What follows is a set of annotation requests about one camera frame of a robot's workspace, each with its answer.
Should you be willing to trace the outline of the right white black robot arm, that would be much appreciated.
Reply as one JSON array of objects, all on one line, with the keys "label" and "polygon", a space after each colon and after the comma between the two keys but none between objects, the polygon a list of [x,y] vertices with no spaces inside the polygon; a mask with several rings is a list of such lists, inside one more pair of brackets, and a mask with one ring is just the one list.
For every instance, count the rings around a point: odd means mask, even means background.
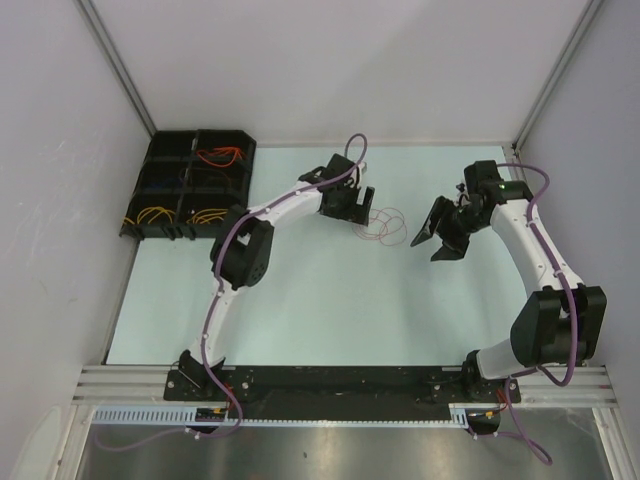
[{"label": "right white black robot arm", "polygon": [[522,180],[506,180],[494,160],[464,170],[456,199],[439,196],[411,244],[441,241],[432,261],[465,257],[473,234],[490,228],[506,246],[523,282],[527,300],[507,338],[471,352],[461,376],[463,393],[484,401],[497,380],[540,372],[558,387],[570,384],[575,369],[593,358],[607,297],[587,285],[553,243],[537,203],[544,188],[531,191]]}]

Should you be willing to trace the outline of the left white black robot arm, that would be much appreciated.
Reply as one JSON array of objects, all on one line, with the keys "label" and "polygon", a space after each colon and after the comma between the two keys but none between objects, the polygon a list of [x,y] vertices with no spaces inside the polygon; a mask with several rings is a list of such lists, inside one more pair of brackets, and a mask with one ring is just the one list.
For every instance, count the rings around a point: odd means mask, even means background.
[{"label": "left white black robot arm", "polygon": [[221,376],[214,369],[226,358],[227,316],[234,300],[265,276],[276,229],[316,214],[367,225],[375,189],[361,185],[365,172],[363,158],[351,161],[335,154],[279,197],[251,208],[229,209],[210,253],[212,302],[198,339],[178,360],[185,385],[197,398],[210,399],[220,390]]}]

